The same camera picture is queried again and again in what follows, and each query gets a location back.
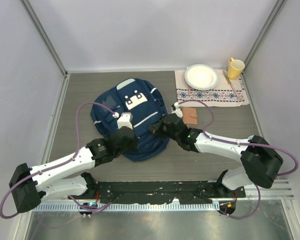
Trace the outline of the brown leather wallet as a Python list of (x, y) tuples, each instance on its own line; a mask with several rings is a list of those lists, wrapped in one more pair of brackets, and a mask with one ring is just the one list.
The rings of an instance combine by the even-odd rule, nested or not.
[(197, 110), (192, 107), (182, 108), (182, 120), (186, 125), (195, 126), (198, 124)]

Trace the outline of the navy blue student backpack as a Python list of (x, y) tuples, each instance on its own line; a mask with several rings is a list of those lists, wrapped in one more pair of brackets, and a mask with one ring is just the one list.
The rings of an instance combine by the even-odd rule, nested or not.
[(127, 150), (123, 156), (133, 162), (149, 160), (163, 152), (170, 141), (148, 130), (168, 114), (159, 90), (149, 81), (139, 78), (126, 79), (95, 100), (111, 111), (132, 114), (132, 126), (138, 139), (137, 149)]

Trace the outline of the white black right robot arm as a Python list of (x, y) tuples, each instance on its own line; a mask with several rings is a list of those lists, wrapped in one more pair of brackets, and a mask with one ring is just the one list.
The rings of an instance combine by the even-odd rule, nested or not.
[(260, 136), (234, 139), (204, 133), (188, 127), (175, 113), (163, 116), (147, 129), (157, 137), (174, 140), (188, 152), (215, 154), (241, 163), (241, 167), (225, 170), (217, 179), (215, 190), (223, 198), (246, 185), (271, 188), (283, 164), (282, 157)]

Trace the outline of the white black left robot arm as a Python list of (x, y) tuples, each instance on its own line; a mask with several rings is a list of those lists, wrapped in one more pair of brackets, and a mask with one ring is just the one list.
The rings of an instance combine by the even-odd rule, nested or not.
[(123, 126), (108, 137), (92, 140), (73, 155), (33, 167), (26, 163), (18, 165), (9, 182), (17, 213), (25, 213), (37, 207), (48, 197), (48, 188), (57, 181), (109, 163), (124, 151), (135, 149), (137, 142), (135, 131)]

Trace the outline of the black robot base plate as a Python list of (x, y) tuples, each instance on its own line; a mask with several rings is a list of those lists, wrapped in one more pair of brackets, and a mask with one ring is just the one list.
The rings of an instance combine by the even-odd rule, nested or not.
[(96, 195), (102, 204), (208, 204), (212, 199), (245, 198), (245, 189), (218, 192), (216, 182), (199, 181), (104, 181), (98, 182)]

